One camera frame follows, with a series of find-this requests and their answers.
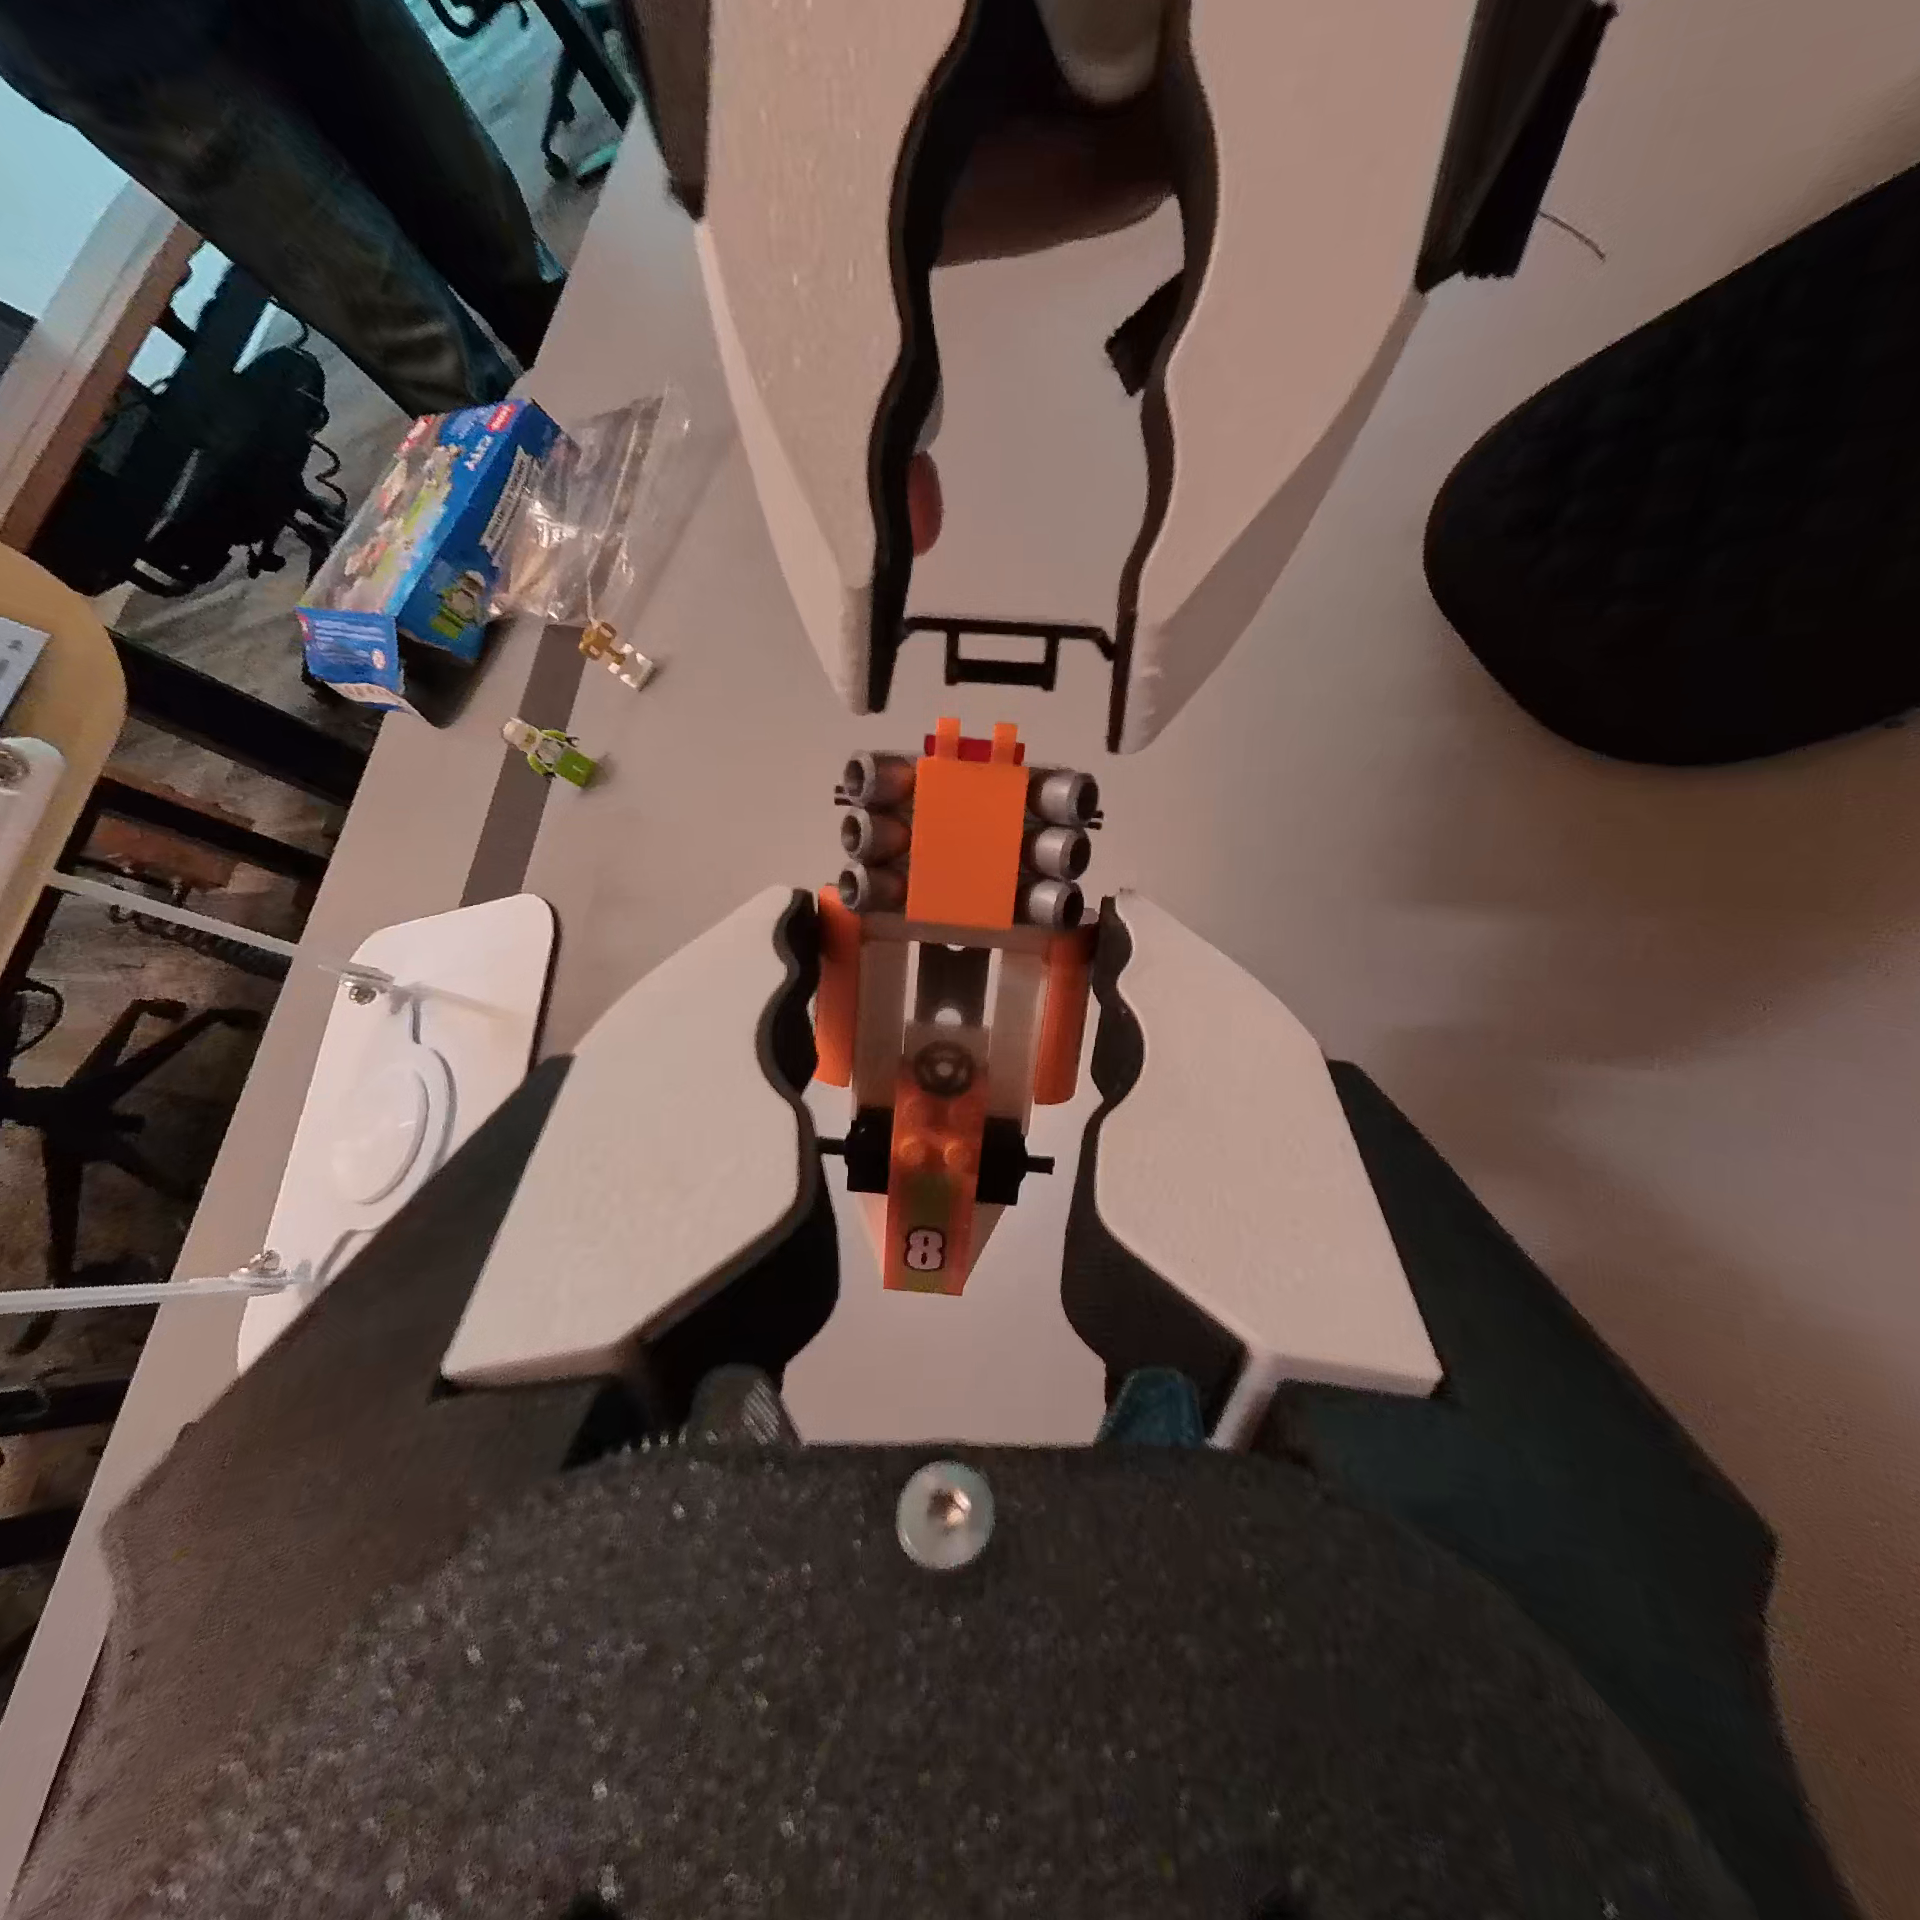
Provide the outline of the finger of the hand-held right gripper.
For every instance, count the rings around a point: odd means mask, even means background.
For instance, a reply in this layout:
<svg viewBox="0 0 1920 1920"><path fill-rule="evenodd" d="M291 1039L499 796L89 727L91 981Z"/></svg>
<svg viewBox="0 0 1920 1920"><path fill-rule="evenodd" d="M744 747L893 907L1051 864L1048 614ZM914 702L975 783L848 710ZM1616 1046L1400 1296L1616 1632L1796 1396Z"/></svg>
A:
<svg viewBox="0 0 1920 1920"><path fill-rule="evenodd" d="M1417 266L1473 3L1200 3L1162 77L1184 296L1144 395L1111 749L1228 659L1306 539L1425 308Z"/></svg>
<svg viewBox="0 0 1920 1920"><path fill-rule="evenodd" d="M736 431L800 624L871 714L874 430L903 347L896 176L961 3L713 3L698 252Z"/></svg>

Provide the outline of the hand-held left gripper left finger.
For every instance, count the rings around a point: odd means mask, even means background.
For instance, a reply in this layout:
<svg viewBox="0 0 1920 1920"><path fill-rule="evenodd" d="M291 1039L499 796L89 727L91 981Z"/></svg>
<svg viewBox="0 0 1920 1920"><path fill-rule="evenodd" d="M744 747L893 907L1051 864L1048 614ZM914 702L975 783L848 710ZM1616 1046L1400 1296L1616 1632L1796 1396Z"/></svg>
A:
<svg viewBox="0 0 1920 1920"><path fill-rule="evenodd" d="M834 1307L804 1090L811 894L756 894L585 1030L445 1349L453 1384L602 1378L659 1399L783 1380Z"/></svg>

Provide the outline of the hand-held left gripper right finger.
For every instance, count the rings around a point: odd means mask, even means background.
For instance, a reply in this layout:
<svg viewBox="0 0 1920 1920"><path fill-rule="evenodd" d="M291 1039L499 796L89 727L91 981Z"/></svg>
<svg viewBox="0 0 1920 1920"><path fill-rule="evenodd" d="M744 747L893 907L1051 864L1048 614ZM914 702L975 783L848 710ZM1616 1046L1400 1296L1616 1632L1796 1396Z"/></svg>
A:
<svg viewBox="0 0 1920 1920"><path fill-rule="evenodd" d="M1165 1368L1202 1404L1425 1402L1443 1362L1304 1021L1144 894L1101 904L1093 994L1066 1314L1108 1396Z"/></svg>

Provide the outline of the white book stand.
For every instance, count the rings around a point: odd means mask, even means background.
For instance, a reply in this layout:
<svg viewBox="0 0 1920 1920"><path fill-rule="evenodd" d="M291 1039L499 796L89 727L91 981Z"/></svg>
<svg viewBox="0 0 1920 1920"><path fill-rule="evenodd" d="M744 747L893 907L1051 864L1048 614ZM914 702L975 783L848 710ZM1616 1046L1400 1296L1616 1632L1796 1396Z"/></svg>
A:
<svg viewBox="0 0 1920 1920"><path fill-rule="evenodd" d="M536 1058L554 907L504 895L371 933L338 979L317 1060L252 1262L189 1292L244 1306L236 1371L443 1168Z"/></svg>

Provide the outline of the orange printed lego piece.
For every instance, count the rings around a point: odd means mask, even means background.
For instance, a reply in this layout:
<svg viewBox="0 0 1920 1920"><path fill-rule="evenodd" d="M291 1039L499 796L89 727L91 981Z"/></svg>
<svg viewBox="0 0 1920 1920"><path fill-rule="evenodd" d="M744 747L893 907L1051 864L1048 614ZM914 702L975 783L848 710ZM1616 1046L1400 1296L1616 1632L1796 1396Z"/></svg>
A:
<svg viewBox="0 0 1920 1920"><path fill-rule="evenodd" d="M947 1298L967 1290L986 1142L981 1112L941 1118L922 1099L899 1096L881 1222L884 1290Z"/></svg>

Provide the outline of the orange white lego car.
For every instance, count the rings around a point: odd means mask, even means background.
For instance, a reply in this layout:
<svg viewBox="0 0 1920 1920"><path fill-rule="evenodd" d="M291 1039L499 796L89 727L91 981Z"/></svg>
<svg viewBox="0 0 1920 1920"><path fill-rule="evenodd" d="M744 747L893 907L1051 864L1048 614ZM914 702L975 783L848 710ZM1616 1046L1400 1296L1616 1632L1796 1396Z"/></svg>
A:
<svg viewBox="0 0 1920 1920"><path fill-rule="evenodd" d="M1024 1183L1051 1172L1028 1128L1036 1111L1077 1090L1097 944L1087 888L1101 827L1097 779L1028 758L1026 744L1015 923L987 933L905 916L909 791L924 752L927 740L848 756L834 789L839 864L816 901L813 1074L850 1099L848 1128L828 1149L847 1168L877 1270L899 1096L987 1123L975 1268Z"/></svg>

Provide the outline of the black lego frame piece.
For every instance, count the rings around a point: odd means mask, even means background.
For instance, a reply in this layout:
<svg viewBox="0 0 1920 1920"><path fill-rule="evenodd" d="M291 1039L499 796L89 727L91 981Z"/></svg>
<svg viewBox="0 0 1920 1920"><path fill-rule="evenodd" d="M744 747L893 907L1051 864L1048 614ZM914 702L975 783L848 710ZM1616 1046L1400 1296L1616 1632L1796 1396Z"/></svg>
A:
<svg viewBox="0 0 1920 1920"><path fill-rule="evenodd" d="M948 688L1031 688L1053 692L1061 680L1064 650L1087 644L1116 667L1114 635L1087 621L1056 616L1019 619L999 614L907 614L899 639L935 635L945 646L945 684Z"/></svg>

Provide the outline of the orange lego plate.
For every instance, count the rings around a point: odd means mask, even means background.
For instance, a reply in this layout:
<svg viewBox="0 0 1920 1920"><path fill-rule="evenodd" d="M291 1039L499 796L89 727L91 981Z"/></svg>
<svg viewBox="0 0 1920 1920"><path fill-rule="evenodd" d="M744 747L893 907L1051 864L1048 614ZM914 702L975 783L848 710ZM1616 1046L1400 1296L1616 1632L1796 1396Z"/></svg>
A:
<svg viewBox="0 0 1920 1920"><path fill-rule="evenodd" d="M1026 783L1018 727L969 739L959 718L937 720L909 791L909 920L987 933L1018 920Z"/></svg>

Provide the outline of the clear plastic bag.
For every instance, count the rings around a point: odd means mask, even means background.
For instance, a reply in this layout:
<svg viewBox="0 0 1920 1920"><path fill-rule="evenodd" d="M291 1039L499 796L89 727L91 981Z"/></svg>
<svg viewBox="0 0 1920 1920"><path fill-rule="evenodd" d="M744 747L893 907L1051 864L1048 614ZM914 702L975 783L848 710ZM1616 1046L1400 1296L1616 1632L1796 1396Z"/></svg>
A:
<svg viewBox="0 0 1920 1920"><path fill-rule="evenodd" d="M677 388L560 435L513 517L492 614L631 639L693 509L696 452Z"/></svg>

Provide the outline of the black textured pad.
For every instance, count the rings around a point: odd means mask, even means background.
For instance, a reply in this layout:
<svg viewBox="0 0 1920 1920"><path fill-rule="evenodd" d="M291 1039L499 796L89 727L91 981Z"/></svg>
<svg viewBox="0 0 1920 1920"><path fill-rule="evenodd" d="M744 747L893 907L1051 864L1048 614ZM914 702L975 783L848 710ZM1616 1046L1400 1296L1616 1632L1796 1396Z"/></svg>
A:
<svg viewBox="0 0 1920 1920"><path fill-rule="evenodd" d="M1919 706L1919 172L1492 424L1425 530L1433 604L1546 731L1724 766Z"/></svg>

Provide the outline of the green minifigure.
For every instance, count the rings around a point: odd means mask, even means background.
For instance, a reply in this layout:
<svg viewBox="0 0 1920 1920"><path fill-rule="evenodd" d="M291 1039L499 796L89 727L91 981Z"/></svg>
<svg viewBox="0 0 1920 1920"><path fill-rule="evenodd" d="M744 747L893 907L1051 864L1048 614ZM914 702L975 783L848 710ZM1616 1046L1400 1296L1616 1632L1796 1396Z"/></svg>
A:
<svg viewBox="0 0 1920 1920"><path fill-rule="evenodd" d="M543 779L565 781L588 791L600 776L600 758L584 752L579 739L556 727L536 727L509 715L500 723L504 743L520 755Z"/></svg>

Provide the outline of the blue cardboard box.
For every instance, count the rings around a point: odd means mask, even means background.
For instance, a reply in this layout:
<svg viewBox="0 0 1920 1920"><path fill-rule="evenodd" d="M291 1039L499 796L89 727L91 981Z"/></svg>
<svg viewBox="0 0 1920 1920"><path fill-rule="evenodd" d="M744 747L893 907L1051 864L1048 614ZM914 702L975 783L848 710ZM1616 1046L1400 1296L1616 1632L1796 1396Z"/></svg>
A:
<svg viewBox="0 0 1920 1920"><path fill-rule="evenodd" d="M297 604L314 688L445 724L563 431L533 400L421 416Z"/></svg>

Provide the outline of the black office chair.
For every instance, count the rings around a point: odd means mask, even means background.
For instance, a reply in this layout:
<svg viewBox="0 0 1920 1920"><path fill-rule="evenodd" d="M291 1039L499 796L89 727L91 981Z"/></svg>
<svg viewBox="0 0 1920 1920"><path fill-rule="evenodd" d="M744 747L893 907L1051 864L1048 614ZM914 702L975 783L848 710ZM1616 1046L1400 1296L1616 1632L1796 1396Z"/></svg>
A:
<svg viewBox="0 0 1920 1920"><path fill-rule="evenodd" d="M128 387L82 451L27 556L82 594L131 586L181 599L234 563L247 576L287 564L295 538L316 572L346 530L321 358L305 342L244 367Z"/></svg>

